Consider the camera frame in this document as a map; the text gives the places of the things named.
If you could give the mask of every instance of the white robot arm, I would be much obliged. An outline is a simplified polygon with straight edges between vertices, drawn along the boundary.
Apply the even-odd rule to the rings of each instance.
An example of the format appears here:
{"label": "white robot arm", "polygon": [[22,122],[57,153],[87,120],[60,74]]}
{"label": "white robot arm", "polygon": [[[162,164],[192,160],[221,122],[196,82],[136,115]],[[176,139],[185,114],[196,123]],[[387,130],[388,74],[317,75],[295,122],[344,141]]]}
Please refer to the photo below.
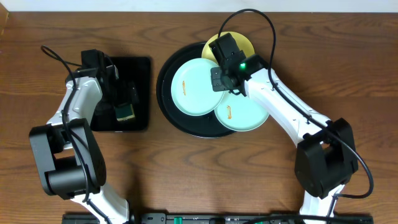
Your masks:
{"label": "white robot arm", "polygon": [[[67,92],[59,109],[45,126],[32,128],[29,137],[47,194],[81,204],[101,224],[121,224],[129,221],[129,204],[106,182],[104,159],[90,129],[95,108],[103,99],[104,87],[98,79],[104,82],[104,78],[115,76],[112,72],[108,74],[109,71],[117,72],[115,68],[105,67],[102,57],[104,54],[97,50],[82,52],[82,68],[73,72],[76,86],[73,80],[67,80]],[[63,122],[65,104],[68,104],[67,127]],[[73,133],[77,148],[65,137],[66,129]],[[75,156],[56,159],[54,154],[63,150],[74,150]],[[77,153],[83,158],[87,174],[81,168]]]}
{"label": "white robot arm", "polygon": [[[330,119],[325,115],[316,112],[313,108],[305,104],[298,96],[296,96],[290,89],[288,89],[275,74],[274,70],[272,72],[272,79],[277,83],[277,88],[284,92],[291,101],[296,105],[301,107],[302,110],[306,111],[308,114],[318,122],[327,126],[327,121]],[[315,134],[321,129],[309,123],[306,118],[304,118],[296,109],[290,106],[280,95],[274,87],[272,86],[267,70],[265,68],[253,73],[251,79],[244,82],[244,89],[246,90],[246,95],[250,99],[256,101],[261,106],[263,106],[269,114],[283,127],[286,133],[293,140],[296,145],[303,141],[304,134]],[[343,190],[344,185],[339,185],[331,190],[327,197],[321,199],[320,197],[311,196],[308,192],[305,192],[304,203],[300,209],[301,215],[318,215],[327,216],[330,209],[331,203],[333,201],[333,195],[335,193],[340,193]],[[308,224],[325,223],[321,221],[306,220]]]}

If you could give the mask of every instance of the orange mark on plate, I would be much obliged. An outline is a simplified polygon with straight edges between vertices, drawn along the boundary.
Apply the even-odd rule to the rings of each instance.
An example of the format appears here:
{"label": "orange mark on plate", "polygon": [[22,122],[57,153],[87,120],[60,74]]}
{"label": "orange mark on plate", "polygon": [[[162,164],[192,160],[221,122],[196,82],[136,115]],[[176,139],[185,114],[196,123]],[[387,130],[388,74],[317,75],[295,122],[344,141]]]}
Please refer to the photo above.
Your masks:
{"label": "orange mark on plate", "polygon": [[228,119],[232,119],[231,107],[227,106],[226,109],[228,110]]}
{"label": "orange mark on plate", "polygon": [[184,90],[184,96],[186,96],[187,93],[185,92],[185,81],[182,81],[182,89]]}

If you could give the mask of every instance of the light green plate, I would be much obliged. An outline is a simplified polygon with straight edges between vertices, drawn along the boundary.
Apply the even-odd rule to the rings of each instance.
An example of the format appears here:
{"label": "light green plate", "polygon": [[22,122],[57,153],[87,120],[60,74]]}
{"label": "light green plate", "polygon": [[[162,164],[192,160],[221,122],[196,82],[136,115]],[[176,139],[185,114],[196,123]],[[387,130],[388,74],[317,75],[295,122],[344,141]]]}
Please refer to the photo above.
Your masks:
{"label": "light green plate", "polygon": [[269,113],[248,97],[226,92],[215,109],[218,121],[234,131],[250,131],[262,125]]}
{"label": "light green plate", "polygon": [[210,69],[218,67],[205,58],[185,62],[172,80],[172,98],[176,107],[185,114],[201,116],[214,110],[223,99],[224,91],[214,92]]}

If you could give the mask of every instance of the stack of plates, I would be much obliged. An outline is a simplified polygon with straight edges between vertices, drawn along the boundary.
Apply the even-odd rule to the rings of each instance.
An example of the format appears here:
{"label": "stack of plates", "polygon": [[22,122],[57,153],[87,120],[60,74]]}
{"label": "stack of plates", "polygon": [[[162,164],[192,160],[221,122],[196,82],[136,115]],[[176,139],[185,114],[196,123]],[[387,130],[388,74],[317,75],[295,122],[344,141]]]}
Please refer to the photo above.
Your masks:
{"label": "stack of plates", "polygon": [[[231,34],[247,57],[254,54],[245,36]],[[215,39],[216,35],[207,43],[189,45],[176,52],[162,67],[157,81],[157,99],[166,118],[182,131],[204,138],[253,130],[269,115],[242,94],[213,91],[210,69],[218,65],[208,44]]]}

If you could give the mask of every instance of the green connector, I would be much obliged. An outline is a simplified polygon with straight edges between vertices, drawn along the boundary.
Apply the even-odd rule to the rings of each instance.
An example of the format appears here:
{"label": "green connector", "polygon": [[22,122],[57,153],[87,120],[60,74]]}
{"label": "green connector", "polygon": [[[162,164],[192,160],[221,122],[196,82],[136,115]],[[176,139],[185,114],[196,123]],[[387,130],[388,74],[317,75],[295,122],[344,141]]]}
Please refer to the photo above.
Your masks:
{"label": "green connector", "polygon": [[182,224],[182,217],[175,217],[174,224]]}

